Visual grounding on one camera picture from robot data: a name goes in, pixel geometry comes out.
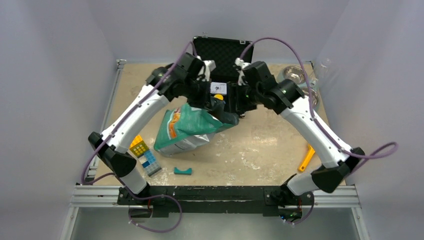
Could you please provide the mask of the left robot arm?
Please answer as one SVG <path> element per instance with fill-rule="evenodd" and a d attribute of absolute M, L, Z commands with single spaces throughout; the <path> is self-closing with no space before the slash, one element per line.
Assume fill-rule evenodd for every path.
<path fill-rule="evenodd" d="M 133 139 L 175 98 L 183 96 L 192 107 L 213 109 L 210 78 L 215 68 L 214 60 L 183 53 L 170 66 L 154 69 L 137 97 L 109 127 L 89 135 L 96 156 L 127 187 L 136 204 L 148 201 L 150 185 L 137 170 L 137 160 L 128 153 Z"/>

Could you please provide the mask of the yellow plastic scoop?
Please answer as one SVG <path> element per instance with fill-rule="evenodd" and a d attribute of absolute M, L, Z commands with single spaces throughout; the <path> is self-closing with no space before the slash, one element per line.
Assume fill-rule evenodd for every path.
<path fill-rule="evenodd" d="M 315 155 L 316 151 L 314 150 L 314 148 L 308 143 L 307 144 L 307 153 L 304 156 L 303 160 L 301 161 L 301 163 L 299 164 L 297 171 L 298 172 L 304 172 L 306 170 L 306 168 L 308 167 L 309 163 L 311 162 L 313 156 Z"/>

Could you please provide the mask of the green pet food bag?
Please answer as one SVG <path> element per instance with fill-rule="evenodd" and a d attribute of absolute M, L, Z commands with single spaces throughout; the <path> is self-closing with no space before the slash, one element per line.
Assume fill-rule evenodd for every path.
<path fill-rule="evenodd" d="M 237 126 L 239 122 L 236 113 L 223 112 L 212 116 L 185 103 L 166 110 L 153 148 L 164 156 L 189 152 L 210 143 L 216 134 Z"/>

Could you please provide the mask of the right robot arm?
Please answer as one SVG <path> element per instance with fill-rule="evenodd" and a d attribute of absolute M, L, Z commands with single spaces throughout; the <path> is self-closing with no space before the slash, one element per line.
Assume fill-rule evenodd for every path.
<path fill-rule="evenodd" d="M 321 166 L 310 173 L 295 174 L 287 180 L 280 196 L 288 204 L 300 195 L 315 190 L 332 193 L 349 175 L 363 155 L 359 147 L 351 147 L 339 138 L 310 108 L 309 96 L 292 80 L 277 82 L 263 61 L 248 63 L 235 60 L 242 88 L 242 100 L 248 104 L 262 104 L 288 121 L 311 145 L 321 161 Z"/>

